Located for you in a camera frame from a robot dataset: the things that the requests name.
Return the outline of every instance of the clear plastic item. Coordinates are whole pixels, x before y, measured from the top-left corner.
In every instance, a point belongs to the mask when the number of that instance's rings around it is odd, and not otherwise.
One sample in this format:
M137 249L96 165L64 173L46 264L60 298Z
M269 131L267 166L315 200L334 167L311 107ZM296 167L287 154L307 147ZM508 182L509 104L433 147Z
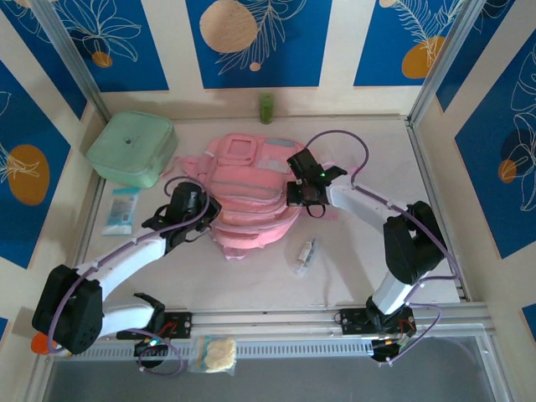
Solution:
M139 188L118 188L111 193L110 213L102 230L104 236L132 234L132 220L139 195Z
M232 337L192 338L188 354L190 373L227 373L235 375L236 341Z
M318 236L314 235L308 239L301 248L300 255L296 262L292 266L292 272L298 277L302 278L309 271L309 267L312 263L312 257L316 254L318 249Z

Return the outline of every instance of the white table surface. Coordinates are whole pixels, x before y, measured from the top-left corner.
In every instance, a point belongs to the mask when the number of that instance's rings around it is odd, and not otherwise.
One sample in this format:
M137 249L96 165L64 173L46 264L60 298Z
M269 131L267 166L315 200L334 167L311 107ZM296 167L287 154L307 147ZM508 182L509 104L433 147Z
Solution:
M370 148L370 161L358 180L393 199L427 200L425 188L411 149L405 124L398 119L359 118L279 119L269 126L252 119L178 121L176 155L199 155L212 138L229 132L287 137L306 142L329 129L359 134ZM356 166L363 158L360 144L335 134L313 143L321 162L333 160L343 168ZM174 171L183 174L180 167ZM134 233L156 208L168 202L163 193L165 179L142 190L134 218ZM107 182L87 260L105 255L128 236L103 236L101 231L111 205L111 192L123 186ZM304 242L317 235L320 247L303 278L291 272ZM287 235L264 249L252 250L243 260L224 258L218 244L204 236L195 243L180 245L172 253L138 271L119 286L111 298L143 291L170 308L199 310L303 309L364 304L387 272L383 236L363 221L340 211L338 220L300 216ZM443 261L434 274L448 274ZM415 295L415 302L458 302L453 282L430 283Z

